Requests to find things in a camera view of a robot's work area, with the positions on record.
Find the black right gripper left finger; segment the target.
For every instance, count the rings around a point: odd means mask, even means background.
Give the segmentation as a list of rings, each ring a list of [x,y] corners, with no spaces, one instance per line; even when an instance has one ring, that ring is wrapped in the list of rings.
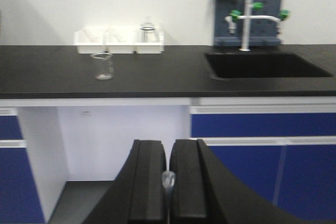
[[[84,223],[165,223],[165,169],[160,141],[135,140],[116,179]]]

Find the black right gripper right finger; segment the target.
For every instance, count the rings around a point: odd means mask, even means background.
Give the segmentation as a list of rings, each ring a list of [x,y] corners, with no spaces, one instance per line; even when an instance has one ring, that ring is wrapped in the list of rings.
[[[203,141],[176,140],[171,223],[290,223],[290,215],[235,177]]]

